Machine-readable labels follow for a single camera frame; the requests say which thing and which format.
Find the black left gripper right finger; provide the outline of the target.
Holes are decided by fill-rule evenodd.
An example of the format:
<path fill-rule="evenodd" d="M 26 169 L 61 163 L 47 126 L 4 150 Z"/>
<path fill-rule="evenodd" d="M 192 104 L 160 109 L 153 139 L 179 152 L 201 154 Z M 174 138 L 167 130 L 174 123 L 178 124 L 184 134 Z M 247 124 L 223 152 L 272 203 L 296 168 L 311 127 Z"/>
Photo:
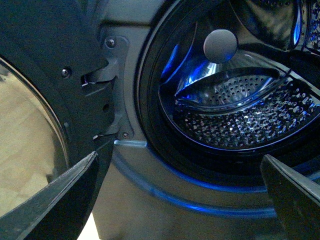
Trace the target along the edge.
<path fill-rule="evenodd" d="M 289 240 L 320 238 L 320 185 L 266 154 L 263 181 Z"/>

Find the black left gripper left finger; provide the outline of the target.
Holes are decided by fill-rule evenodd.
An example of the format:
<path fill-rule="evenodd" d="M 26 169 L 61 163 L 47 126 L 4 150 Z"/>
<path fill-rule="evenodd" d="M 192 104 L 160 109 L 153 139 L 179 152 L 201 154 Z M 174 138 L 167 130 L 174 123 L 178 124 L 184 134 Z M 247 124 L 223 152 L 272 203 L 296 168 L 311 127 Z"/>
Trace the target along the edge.
<path fill-rule="evenodd" d="M 76 240 L 98 195 L 96 152 L 0 218 L 2 240 Z"/>

